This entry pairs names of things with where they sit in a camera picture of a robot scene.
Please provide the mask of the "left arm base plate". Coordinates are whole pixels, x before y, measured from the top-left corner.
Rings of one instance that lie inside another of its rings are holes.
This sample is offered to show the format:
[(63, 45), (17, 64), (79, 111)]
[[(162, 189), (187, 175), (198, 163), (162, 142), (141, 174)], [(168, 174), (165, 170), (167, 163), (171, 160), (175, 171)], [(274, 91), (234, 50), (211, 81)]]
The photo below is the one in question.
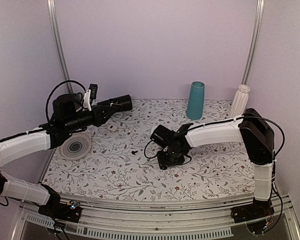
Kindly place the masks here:
[(78, 223), (82, 208), (79, 201), (70, 200), (67, 203), (58, 202), (54, 205), (42, 205), (39, 207), (38, 213), (51, 219)]

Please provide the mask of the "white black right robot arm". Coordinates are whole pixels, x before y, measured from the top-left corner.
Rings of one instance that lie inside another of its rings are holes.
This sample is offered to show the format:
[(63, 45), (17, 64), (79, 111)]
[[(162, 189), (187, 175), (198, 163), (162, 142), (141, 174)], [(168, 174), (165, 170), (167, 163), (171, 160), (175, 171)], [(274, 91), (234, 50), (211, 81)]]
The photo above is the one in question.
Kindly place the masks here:
[(274, 131), (259, 113), (248, 108), (241, 115), (220, 121), (186, 123), (178, 130), (163, 125), (152, 129), (150, 139), (162, 149), (158, 163), (162, 170), (183, 164), (188, 152), (200, 146), (219, 143), (243, 143), (254, 168), (254, 199), (248, 213), (259, 218), (268, 210), (272, 192), (273, 164), (275, 161)]

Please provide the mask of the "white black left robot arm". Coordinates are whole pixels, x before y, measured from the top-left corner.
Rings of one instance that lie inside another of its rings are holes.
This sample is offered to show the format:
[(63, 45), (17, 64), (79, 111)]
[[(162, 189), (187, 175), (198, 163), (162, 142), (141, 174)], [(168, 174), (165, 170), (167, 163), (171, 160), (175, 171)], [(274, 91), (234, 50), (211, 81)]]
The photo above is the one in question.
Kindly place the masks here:
[(92, 105), (89, 94), (86, 91), (82, 101), (73, 94), (58, 96), (52, 103), (53, 114), (45, 124), (0, 140), (0, 197), (44, 206), (53, 217), (60, 217), (64, 213), (58, 193), (47, 186), (9, 176), (1, 168), (27, 155), (57, 148), (72, 134), (85, 131), (89, 126), (99, 127), (113, 114), (132, 108), (129, 95)]

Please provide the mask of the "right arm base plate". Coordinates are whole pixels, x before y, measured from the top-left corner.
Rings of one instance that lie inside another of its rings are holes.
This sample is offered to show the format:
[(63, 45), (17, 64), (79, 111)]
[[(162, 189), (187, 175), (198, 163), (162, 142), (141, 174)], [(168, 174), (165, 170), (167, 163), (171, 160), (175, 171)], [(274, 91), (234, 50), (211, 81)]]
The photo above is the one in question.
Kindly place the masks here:
[(253, 203), (236, 206), (231, 209), (230, 216), (235, 223), (242, 223), (247, 221), (256, 220), (259, 218), (269, 217), (275, 213), (274, 208), (256, 206)]

